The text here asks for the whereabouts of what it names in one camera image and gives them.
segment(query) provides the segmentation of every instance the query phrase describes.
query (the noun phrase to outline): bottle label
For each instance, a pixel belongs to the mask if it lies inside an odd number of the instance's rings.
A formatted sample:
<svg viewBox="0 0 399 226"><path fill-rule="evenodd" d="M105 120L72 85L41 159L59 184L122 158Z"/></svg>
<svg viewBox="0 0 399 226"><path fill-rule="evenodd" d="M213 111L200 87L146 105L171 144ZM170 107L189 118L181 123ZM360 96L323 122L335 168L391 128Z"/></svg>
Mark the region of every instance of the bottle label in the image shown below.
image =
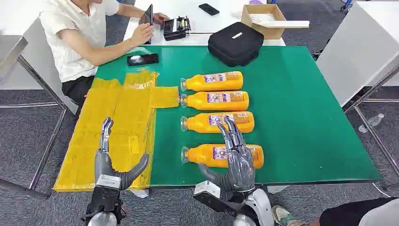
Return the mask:
<svg viewBox="0 0 399 226"><path fill-rule="evenodd" d="M244 95L242 92L208 93L207 101L208 103L239 102L244 101Z"/></svg>
<svg viewBox="0 0 399 226"><path fill-rule="evenodd" d="M259 159L259 155L255 152L255 147L247 147L250 149L254 159ZM215 160L226 160L227 159L227 148L226 147L213 147L213 159Z"/></svg>
<svg viewBox="0 0 399 226"><path fill-rule="evenodd" d="M236 124L249 123L249 116L247 113L234 113L234 114L213 114L209 116L209 125L217 126L217 122L220 121L222 124L224 122L224 116L227 115Z"/></svg>
<svg viewBox="0 0 399 226"><path fill-rule="evenodd" d="M206 83L216 82L216 81L230 81L230 80L238 80L238 75L235 72L226 72L226 73L218 73L218 74L206 74L204 75L204 79Z"/></svg>

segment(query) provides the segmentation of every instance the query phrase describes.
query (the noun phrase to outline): white shirt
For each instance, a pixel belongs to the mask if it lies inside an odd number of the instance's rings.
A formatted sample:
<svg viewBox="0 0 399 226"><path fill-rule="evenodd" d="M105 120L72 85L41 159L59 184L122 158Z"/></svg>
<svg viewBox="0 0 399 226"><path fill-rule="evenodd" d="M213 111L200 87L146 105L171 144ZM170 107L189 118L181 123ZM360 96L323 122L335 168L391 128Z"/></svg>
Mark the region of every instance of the white shirt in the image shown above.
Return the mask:
<svg viewBox="0 0 399 226"><path fill-rule="evenodd" d="M395 199L367 212L359 226L398 226L399 199Z"/></svg>
<svg viewBox="0 0 399 226"><path fill-rule="evenodd" d="M97 67L72 50L59 38L57 32L64 29L77 30L93 47L104 47L105 15L116 14L119 3L116 0L103 0L101 4L92 3L89 7L88 16L71 0L44 0L39 17L61 82L95 75Z"/></svg>

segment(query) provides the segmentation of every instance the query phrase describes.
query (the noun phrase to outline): person's leg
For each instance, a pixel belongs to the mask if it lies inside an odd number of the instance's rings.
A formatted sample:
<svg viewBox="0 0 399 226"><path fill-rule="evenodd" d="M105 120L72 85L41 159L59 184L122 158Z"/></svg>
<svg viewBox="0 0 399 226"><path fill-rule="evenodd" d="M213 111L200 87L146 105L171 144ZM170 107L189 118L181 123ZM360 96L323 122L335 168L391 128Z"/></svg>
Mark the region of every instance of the person's leg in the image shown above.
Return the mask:
<svg viewBox="0 0 399 226"><path fill-rule="evenodd" d="M85 102L87 92L91 88L93 79L94 76L80 77L76 80L62 83L63 93L78 105L78 110L75 114L77 118L79 118L80 111Z"/></svg>
<svg viewBox="0 0 399 226"><path fill-rule="evenodd" d="M350 202L321 213L320 226L353 226L359 225L362 217L370 210L380 207L395 198L378 198L360 202Z"/></svg>
<svg viewBox="0 0 399 226"><path fill-rule="evenodd" d="M274 221L281 226L305 226L303 222L293 219L291 213L279 205L273 206L271 212Z"/></svg>

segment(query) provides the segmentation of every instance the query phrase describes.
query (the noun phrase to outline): black bag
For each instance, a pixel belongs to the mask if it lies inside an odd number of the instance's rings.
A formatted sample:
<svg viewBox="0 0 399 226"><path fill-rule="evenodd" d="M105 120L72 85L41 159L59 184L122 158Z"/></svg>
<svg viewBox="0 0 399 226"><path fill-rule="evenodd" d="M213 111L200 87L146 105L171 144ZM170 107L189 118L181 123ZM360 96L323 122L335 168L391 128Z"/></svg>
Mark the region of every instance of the black bag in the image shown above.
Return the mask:
<svg viewBox="0 0 399 226"><path fill-rule="evenodd" d="M245 66L258 57L264 37L249 26L236 22L209 37L208 50L229 67Z"/></svg>

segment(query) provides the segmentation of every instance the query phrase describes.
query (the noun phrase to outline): white paper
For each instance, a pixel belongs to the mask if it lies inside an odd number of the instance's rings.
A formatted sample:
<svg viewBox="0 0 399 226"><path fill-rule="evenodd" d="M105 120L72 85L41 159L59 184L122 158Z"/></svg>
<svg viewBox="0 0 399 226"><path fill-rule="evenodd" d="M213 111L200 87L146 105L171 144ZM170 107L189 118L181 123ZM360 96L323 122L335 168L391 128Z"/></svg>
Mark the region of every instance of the white paper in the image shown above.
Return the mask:
<svg viewBox="0 0 399 226"><path fill-rule="evenodd" d="M272 13L254 13L254 14L249 14L249 17L251 17L253 22L262 22L262 21L275 21L276 18Z"/></svg>
<svg viewBox="0 0 399 226"><path fill-rule="evenodd" d="M285 20L276 20L276 21L261 21L261 22L253 22L254 24L261 25L268 28L309 28L309 21L285 21Z"/></svg>

